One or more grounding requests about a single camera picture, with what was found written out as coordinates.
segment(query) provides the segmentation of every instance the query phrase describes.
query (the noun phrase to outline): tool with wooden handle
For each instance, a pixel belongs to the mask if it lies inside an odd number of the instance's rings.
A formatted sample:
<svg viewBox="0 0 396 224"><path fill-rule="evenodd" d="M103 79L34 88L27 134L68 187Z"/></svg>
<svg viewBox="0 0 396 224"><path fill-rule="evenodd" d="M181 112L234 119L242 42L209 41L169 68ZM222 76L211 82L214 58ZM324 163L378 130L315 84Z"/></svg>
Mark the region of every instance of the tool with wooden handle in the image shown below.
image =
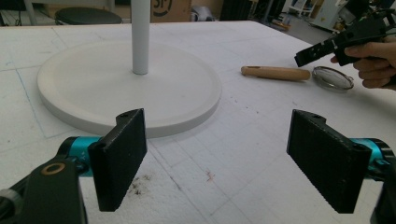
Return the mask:
<svg viewBox="0 0 396 224"><path fill-rule="evenodd" d="M266 77L283 80L308 80L311 73L299 68L267 67L267 66L243 66L242 75L253 77Z"/></svg>

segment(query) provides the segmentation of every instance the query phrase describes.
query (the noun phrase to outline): white table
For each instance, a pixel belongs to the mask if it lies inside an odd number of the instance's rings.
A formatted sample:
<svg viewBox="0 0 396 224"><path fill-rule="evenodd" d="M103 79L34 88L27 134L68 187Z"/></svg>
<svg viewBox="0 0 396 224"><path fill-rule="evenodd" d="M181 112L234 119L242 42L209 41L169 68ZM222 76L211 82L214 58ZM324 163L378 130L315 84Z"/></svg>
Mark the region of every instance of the white table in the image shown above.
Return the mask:
<svg viewBox="0 0 396 224"><path fill-rule="evenodd" d="M339 215L286 153L292 109L317 113L347 137L396 147L396 92L367 90L351 65L327 65L355 78L347 92L304 82L243 77L243 65L296 67L305 42L251 21L151 24L151 41L186 50L222 82L219 108L204 124L148 140L148 154L118 211L98 210L91 178L81 178L90 223L369 223L381 183L365 180L353 215ZM69 136L90 135L43 106L36 76L48 58L95 41L131 39L124 25L0 30L0 189L51 159Z"/></svg>

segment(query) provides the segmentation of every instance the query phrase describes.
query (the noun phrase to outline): white stand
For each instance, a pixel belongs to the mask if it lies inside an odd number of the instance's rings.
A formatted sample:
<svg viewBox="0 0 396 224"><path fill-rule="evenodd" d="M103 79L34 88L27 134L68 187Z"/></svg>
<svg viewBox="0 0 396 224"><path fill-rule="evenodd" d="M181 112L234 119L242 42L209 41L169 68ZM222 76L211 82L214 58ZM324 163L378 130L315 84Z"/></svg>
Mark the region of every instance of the white stand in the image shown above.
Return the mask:
<svg viewBox="0 0 396 224"><path fill-rule="evenodd" d="M117 115L137 108L145 109L148 138L181 133L207 120L221 96L216 72L186 51L147 43L149 71L145 56L136 55L129 41L83 45L50 58L37 78L44 105L64 122L100 135L116 125ZM146 75L136 75L145 70Z"/></svg>
<svg viewBox="0 0 396 224"><path fill-rule="evenodd" d="M132 50L133 72L137 75L145 75L149 72L149 12L151 1L131 1L131 24L132 24Z"/></svg>

